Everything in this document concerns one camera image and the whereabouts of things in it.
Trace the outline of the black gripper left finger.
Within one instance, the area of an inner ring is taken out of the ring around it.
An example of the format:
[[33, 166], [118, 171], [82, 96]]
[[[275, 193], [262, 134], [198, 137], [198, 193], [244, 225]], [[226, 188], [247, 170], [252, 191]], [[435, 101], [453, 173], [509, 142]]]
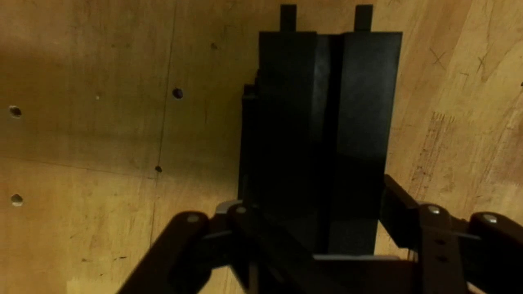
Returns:
[[236, 204], [208, 217], [177, 214], [118, 294], [198, 294], [218, 268], [231, 268], [246, 294], [309, 294], [303, 248], [259, 209]]

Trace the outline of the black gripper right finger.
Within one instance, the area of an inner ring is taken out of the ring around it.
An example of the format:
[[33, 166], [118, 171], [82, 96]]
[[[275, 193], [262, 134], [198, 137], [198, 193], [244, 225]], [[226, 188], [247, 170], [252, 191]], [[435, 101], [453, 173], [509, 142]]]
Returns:
[[422, 294], [523, 294], [523, 225], [497, 212], [470, 220], [439, 204], [419, 204], [385, 176], [380, 220], [399, 248], [419, 256]]

